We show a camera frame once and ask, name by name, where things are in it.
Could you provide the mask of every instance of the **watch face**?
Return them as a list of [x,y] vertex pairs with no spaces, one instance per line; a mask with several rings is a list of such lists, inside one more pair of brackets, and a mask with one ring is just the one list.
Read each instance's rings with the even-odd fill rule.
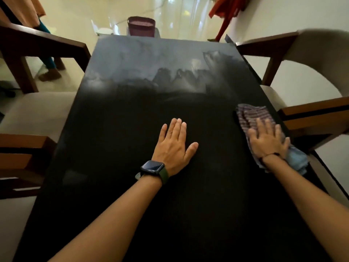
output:
[[148,161],[141,168],[146,172],[156,173],[163,168],[164,164],[156,161]]

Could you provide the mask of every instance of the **foot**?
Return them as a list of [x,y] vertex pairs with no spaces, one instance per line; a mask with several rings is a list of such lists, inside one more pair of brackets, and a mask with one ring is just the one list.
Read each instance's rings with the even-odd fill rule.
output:
[[48,69],[48,72],[39,75],[39,80],[42,82],[53,81],[61,78],[62,75],[58,72],[57,69]]
[[65,66],[61,58],[54,58],[54,63],[57,67],[57,70],[60,70],[60,71],[65,70]]

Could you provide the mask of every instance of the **white chair seat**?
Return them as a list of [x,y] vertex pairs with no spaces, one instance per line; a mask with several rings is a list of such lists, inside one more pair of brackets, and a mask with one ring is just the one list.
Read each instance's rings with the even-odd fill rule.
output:
[[265,95],[268,97],[269,101],[273,105],[276,111],[281,108],[287,107],[285,102],[281,99],[281,97],[277,94],[277,92],[271,86],[262,86]]
[[58,141],[76,92],[27,94],[0,123],[0,133],[48,136]]

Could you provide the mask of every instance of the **red clothing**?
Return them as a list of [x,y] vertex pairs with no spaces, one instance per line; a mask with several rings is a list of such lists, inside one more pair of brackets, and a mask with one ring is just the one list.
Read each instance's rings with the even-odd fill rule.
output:
[[218,0],[210,13],[208,14],[210,18],[214,15],[223,17],[224,21],[220,28],[218,35],[216,36],[216,41],[220,41],[224,31],[229,26],[229,23],[233,17],[237,17],[240,9],[245,5],[246,0]]

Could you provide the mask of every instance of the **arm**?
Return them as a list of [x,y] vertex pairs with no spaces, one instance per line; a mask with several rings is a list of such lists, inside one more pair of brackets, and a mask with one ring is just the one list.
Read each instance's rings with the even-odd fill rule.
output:
[[[169,176],[177,174],[195,154],[198,143],[185,150],[186,123],[172,119],[161,128],[152,160],[163,162]],[[159,177],[144,175],[110,205],[50,262],[122,261],[139,221],[162,186]]]
[[292,199],[317,240],[336,262],[349,261],[349,209],[317,188],[283,159],[273,153],[282,153],[280,126],[275,135],[269,121],[258,120],[259,138],[249,130],[253,151],[276,176]]

